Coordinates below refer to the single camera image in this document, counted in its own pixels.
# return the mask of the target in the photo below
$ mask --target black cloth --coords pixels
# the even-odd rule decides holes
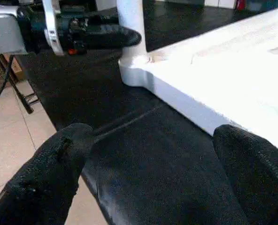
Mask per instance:
[[[63,225],[94,143],[71,124],[45,141],[0,193],[0,225]]]
[[[215,130],[213,143],[250,224],[278,224],[278,149],[229,125]]]
[[[110,225],[248,224],[211,138],[158,100],[98,130],[83,177]]]

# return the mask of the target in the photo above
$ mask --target white styrofoam block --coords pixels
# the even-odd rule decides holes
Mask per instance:
[[[278,148],[278,55],[250,51],[212,59],[146,64],[143,86],[211,135],[232,124]]]
[[[223,26],[172,45],[168,45],[151,52],[151,54],[160,55],[163,59],[179,59],[181,55],[184,55],[184,57],[188,59],[199,51],[206,50],[217,45],[224,45],[225,42],[231,42],[233,39],[241,38],[251,32],[256,32],[257,30],[275,23],[278,23],[278,9]]]
[[[205,6],[218,7],[219,0],[205,0]]]
[[[236,0],[219,0],[218,7],[235,8]]]

